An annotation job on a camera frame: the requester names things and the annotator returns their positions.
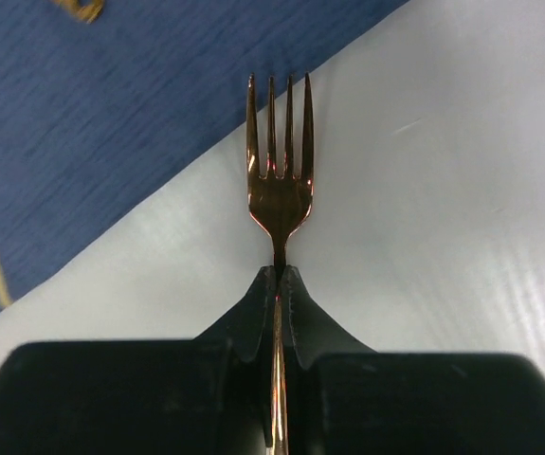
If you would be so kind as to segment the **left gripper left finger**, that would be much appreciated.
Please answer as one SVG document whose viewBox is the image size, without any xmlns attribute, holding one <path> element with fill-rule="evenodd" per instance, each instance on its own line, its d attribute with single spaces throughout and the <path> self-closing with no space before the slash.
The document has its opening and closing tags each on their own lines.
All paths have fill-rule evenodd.
<svg viewBox="0 0 545 455">
<path fill-rule="evenodd" d="M 50 340 L 0 367 L 0 454 L 262 454 L 276 277 L 192 339 Z"/>
</svg>

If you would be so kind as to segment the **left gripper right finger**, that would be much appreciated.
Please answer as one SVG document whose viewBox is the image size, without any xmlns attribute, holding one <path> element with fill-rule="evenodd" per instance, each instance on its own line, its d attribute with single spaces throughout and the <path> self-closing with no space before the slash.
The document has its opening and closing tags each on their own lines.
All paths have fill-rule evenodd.
<svg viewBox="0 0 545 455">
<path fill-rule="evenodd" d="M 545 454 L 545 377 L 506 353 L 382 353 L 287 267 L 279 285 L 294 454 Z"/>
</svg>

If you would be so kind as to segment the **copper fork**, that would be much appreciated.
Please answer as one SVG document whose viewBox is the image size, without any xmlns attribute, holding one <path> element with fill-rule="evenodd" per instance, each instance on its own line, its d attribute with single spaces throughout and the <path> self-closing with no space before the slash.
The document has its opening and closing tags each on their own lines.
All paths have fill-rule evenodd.
<svg viewBox="0 0 545 455">
<path fill-rule="evenodd" d="M 268 234 L 273 247 L 273 266 L 279 280 L 286 267 L 286 249 L 290 236 L 309 216 L 314 193 L 314 109 L 309 76 L 304 77 L 301 167 L 295 166 L 293 79 L 287 82 L 283 162 L 277 163 L 275 121 L 275 83 L 268 80 L 267 148 L 265 169 L 261 169 L 259 151 L 257 93 L 255 76 L 247 83 L 246 98 L 246 170 L 247 204 L 250 216 Z M 282 343 L 281 292 L 276 292 L 272 326 L 272 374 L 270 386 L 271 452 L 287 454 L 288 409 L 286 371 Z"/>
</svg>

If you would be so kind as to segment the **blue cloth placemat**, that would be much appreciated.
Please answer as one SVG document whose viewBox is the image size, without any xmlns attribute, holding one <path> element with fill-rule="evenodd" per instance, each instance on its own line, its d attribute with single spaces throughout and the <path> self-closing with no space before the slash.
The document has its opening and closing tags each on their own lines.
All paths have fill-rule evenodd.
<svg viewBox="0 0 545 455">
<path fill-rule="evenodd" d="M 0 263 L 22 298 L 396 1 L 0 1 Z"/>
</svg>

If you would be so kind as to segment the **gold spoon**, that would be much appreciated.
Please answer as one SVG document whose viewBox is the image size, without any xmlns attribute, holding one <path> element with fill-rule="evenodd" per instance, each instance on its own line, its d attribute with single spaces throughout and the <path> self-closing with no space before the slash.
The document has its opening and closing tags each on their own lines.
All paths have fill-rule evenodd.
<svg viewBox="0 0 545 455">
<path fill-rule="evenodd" d="M 86 24 L 91 24 L 102 14 L 106 1 L 52 0 L 52 3 L 63 9 L 74 19 Z"/>
</svg>

